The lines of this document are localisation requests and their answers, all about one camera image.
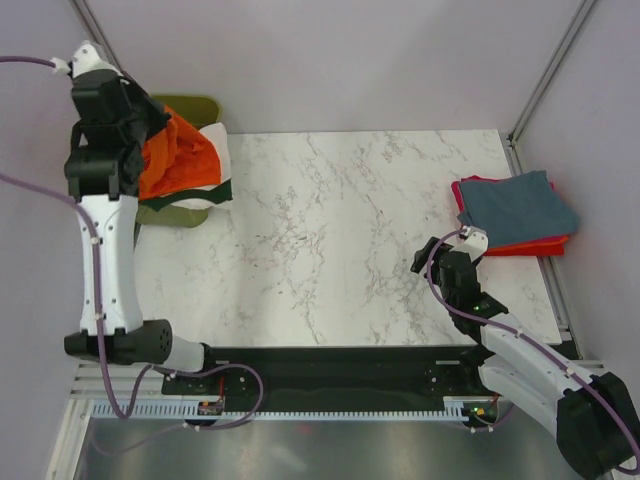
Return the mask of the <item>orange t shirt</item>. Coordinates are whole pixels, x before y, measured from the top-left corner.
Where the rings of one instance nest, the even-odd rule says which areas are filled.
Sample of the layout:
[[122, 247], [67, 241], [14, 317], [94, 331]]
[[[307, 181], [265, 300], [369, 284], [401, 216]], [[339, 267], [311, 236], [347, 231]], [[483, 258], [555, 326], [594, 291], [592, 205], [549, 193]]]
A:
[[166, 128], [144, 144], [140, 200], [222, 183], [221, 161], [214, 144], [165, 107], [171, 114]]

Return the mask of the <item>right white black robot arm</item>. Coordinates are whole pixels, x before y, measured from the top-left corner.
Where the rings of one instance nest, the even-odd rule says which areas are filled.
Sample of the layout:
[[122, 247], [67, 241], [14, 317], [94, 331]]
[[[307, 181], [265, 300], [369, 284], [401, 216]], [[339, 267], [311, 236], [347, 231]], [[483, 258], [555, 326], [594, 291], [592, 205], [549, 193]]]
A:
[[462, 243], [431, 238], [416, 251], [411, 271], [428, 282], [456, 329], [481, 350], [458, 368], [467, 392], [504, 397], [555, 439], [569, 466], [584, 479], [616, 470], [636, 476], [639, 416], [621, 378], [596, 374], [539, 340], [508, 308], [482, 290], [477, 266], [488, 249], [483, 231], [457, 231]]

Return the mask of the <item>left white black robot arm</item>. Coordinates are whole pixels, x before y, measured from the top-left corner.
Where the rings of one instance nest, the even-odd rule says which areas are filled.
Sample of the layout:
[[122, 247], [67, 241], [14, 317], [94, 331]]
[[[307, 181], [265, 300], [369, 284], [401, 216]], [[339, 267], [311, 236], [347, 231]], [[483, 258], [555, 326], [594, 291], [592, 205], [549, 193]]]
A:
[[205, 360], [204, 344], [175, 335], [166, 319], [144, 319], [136, 293], [134, 227], [143, 146], [169, 116], [135, 81], [109, 69], [75, 76], [71, 97], [79, 120], [64, 173], [79, 210], [85, 305], [78, 332], [64, 339], [65, 352], [114, 365], [185, 371], [185, 382], [196, 392], [211, 392], [220, 371]]

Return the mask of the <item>olive green plastic bin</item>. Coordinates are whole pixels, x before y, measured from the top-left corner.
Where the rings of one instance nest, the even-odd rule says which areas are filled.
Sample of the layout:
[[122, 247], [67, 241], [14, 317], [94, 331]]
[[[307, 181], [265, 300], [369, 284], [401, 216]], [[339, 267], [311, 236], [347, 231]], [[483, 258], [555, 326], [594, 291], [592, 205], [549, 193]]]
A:
[[[197, 130], [218, 122], [220, 107], [211, 97], [156, 94], [153, 98], [170, 107]], [[154, 211], [139, 202], [136, 223], [139, 225], [195, 228], [208, 218], [209, 210], [165, 207], [160, 211]]]

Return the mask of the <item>white red green t shirt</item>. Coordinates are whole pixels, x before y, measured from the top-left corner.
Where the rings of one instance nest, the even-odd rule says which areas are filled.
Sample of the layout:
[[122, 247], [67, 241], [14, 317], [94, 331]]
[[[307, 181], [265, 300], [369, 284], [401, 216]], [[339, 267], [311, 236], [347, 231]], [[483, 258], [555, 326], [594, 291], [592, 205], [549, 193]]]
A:
[[147, 195], [140, 191], [139, 202], [154, 211], [229, 209], [234, 196], [226, 127], [217, 122], [178, 137], [175, 153]]

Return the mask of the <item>folded red-orange t shirt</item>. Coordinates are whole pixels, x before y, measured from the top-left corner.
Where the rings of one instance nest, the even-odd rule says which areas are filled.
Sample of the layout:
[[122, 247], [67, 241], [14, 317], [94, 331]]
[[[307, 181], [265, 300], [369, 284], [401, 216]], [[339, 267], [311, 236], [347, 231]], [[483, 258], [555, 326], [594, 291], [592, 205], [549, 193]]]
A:
[[532, 242], [518, 243], [503, 247], [491, 247], [485, 255], [494, 257], [531, 256], [549, 257], [562, 256], [565, 253], [565, 244], [570, 237], [567, 235], [547, 237]]

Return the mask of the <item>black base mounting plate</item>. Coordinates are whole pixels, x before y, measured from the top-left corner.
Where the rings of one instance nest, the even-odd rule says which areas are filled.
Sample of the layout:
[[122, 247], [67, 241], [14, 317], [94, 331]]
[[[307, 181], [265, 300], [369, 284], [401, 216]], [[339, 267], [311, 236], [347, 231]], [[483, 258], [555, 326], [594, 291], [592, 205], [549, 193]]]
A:
[[477, 347], [264, 347], [208, 350], [205, 378], [165, 378], [162, 393], [220, 394], [233, 409], [364, 411], [434, 409], [445, 397], [490, 398]]

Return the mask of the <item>left aluminium frame post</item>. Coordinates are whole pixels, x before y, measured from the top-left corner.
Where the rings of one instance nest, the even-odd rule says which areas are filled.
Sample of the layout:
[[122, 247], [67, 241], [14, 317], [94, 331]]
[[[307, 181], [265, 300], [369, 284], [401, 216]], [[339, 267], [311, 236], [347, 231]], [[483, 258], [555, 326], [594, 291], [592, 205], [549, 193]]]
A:
[[88, 35], [88, 39], [84, 41], [92, 41], [101, 45], [107, 55], [108, 61], [116, 66], [122, 72], [122, 75], [119, 76], [115, 72], [114, 73], [124, 84], [130, 84], [131, 81], [120, 69], [120, 62], [118, 61], [114, 51], [112, 50], [109, 41], [107, 40], [107, 37], [97, 20], [97, 17], [93, 13], [89, 5], [89, 2], [86, 0], [69, 0], [68, 3], [75, 13], [76, 18], [79, 20], [81, 26], [84, 28], [85, 33]]

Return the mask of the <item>aluminium frame post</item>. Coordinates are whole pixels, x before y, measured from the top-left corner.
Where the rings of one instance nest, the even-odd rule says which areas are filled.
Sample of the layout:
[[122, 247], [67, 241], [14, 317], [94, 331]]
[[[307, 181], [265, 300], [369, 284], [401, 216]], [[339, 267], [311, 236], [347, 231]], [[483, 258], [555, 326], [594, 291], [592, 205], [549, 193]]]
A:
[[88, 39], [84, 41], [92, 41], [101, 45], [107, 55], [108, 61], [116, 66], [122, 72], [122, 75], [119, 76], [115, 72], [114, 73], [124, 84], [130, 84], [131, 81], [120, 69], [120, 62], [118, 61], [114, 51], [112, 50], [109, 41], [107, 40], [107, 37], [97, 20], [97, 17], [93, 13], [89, 5], [89, 2], [86, 0], [69, 0], [68, 3], [75, 13], [76, 18], [79, 20], [81, 26], [84, 28], [85, 33], [88, 35]]
[[599, 4], [600, 1], [598, 0], [582, 0], [579, 2], [578, 8], [572, 15], [531, 95], [517, 117], [514, 126], [506, 136], [506, 139], [511, 146], [515, 146], [517, 141], [522, 137], [530, 120], [551, 87], [552, 82], [565, 61], [568, 59], [574, 44], [577, 42], [579, 35], [586, 27], [594, 9]]

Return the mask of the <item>right aluminium frame post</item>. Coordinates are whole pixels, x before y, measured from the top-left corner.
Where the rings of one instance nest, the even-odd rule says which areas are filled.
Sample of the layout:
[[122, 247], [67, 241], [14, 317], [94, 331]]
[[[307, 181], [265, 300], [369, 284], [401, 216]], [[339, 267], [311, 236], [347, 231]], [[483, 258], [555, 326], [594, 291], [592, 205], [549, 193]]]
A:
[[579, 2], [578, 8], [572, 15], [531, 95], [517, 117], [514, 126], [506, 136], [506, 139], [511, 146], [515, 146], [517, 141], [522, 137], [530, 120], [551, 87], [552, 82], [565, 61], [568, 59], [574, 44], [577, 42], [579, 35], [586, 27], [594, 9], [599, 4], [600, 1], [598, 0], [582, 0]]

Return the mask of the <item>aluminium extrusion rail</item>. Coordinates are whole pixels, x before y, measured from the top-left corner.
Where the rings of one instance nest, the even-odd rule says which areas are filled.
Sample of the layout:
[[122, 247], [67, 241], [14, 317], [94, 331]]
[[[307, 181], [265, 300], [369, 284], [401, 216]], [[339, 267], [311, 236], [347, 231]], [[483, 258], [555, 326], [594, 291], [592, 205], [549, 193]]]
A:
[[[118, 399], [129, 398], [142, 370], [141, 365], [109, 366], [109, 375], [114, 395]], [[161, 394], [164, 377], [155, 371], [144, 374], [138, 396], [143, 399], [157, 398]], [[99, 364], [81, 362], [74, 375], [70, 395], [72, 398], [106, 399], [102, 370]]]

